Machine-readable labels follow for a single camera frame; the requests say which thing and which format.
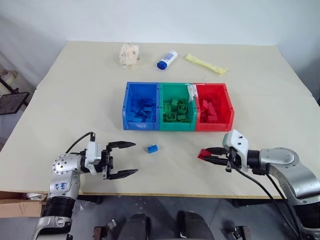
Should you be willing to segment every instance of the white table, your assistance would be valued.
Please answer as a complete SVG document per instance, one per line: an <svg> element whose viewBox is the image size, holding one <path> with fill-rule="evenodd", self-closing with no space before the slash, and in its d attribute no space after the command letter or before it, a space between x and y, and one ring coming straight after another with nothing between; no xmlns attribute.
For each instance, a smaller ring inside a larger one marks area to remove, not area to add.
<svg viewBox="0 0 320 240"><path fill-rule="evenodd" d="M46 193L54 159L81 135L94 131L115 149L115 171L139 169L127 178L102 180L83 174L81 194L265 198L258 186L224 166L197 158L201 148L221 146L224 132L124 131L126 82L226 83L235 109L233 127L250 149L286 147L320 178L320 108L275 46L138 43L140 60L122 69L122 43L70 41L66 44L0 152L0 190ZM166 69L157 61L168 51L178 58ZM183 57L228 68L225 75ZM85 148L89 139L75 146ZM157 144L159 151L145 148ZM265 176L254 177L278 196Z"/></svg>

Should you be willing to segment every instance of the plastic storage bin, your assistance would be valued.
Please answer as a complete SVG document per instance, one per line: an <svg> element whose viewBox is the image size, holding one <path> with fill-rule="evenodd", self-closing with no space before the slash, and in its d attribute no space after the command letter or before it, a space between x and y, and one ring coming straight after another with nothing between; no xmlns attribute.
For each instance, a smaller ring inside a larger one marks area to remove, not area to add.
<svg viewBox="0 0 320 240"><path fill-rule="evenodd" d="M122 106L124 130L159 130L158 82L127 82Z"/></svg>
<svg viewBox="0 0 320 240"><path fill-rule="evenodd" d="M196 131L227 132L232 128L235 111L224 83L194 83L198 97Z"/></svg>
<svg viewBox="0 0 320 240"><path fill-rule="evenodd" d="M192 83L160 83L160 131L194 131L196 100L189 102L188 85Z"/></svg>

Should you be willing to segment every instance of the blue cap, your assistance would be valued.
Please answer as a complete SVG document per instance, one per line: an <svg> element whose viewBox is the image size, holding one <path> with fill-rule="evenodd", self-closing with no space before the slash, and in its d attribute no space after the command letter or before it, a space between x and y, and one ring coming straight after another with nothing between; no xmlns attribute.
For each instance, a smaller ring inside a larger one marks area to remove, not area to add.
<svg viewBox="0 0 320 240"><path fill-rule="evenodd" d="M168 65L164 61L159 61L156 66L161 70L165 70Z"/></svg>

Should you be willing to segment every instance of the blue bin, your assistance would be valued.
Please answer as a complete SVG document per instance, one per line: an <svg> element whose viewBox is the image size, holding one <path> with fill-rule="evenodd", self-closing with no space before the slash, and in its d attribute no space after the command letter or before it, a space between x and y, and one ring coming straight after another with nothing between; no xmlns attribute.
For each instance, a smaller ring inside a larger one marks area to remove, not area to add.
<svg viewBox="0 0 320 240"><path fill-rule="evenodd" d="M122 106L124 130L159 130L158 82L127 82Z"/></svg>

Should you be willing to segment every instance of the glue stick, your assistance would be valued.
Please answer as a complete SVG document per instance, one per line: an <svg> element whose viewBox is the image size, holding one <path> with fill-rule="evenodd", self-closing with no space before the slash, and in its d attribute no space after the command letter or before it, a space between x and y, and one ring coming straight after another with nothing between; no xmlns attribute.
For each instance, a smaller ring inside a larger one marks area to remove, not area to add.
<svg viewBox="0 0 320 240"><path fill-rule="evenodd" d="M165 70L178 56L176 51L168 52L158 63L157 67L161 70Z"/></svg>

